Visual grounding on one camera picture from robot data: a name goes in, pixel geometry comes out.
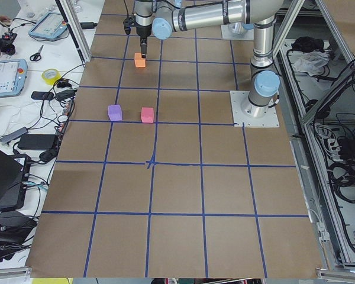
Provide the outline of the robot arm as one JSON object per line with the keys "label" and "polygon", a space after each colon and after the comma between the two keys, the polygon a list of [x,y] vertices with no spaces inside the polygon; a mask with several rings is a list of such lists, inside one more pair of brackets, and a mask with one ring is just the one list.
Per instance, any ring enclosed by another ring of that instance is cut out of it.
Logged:
{"label": "robot arm", "polygon": [[282,1],[242,0],[184,7],[180,1],[136,1],[133,15],[123,24],[126,31],[135,27],[142,58],[146,57],[147,39],[151,35],[165,40],[174,32],[233,23],[253,25],[253,87],[240,106],[247,116],[261,118],[273,108],[270,101],[280,85],[277,74],[269,67],[273,64],[275,15],[282,4]]}

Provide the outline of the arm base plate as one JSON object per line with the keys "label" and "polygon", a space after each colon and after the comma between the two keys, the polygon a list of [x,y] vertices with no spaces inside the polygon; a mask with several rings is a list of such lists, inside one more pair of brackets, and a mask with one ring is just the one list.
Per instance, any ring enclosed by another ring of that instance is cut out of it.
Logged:
{"label": "arm base plate", "polygon": [[271,98],[267,106],[255,106],[249,101],[249,91],[230,91],[233,126],[248,128],[278,128],[279,119]]}
{"label": "arm base plate", "polygon": [[253,41],[254,25],[242,22],[221,25],[221,34],[223,40]]}

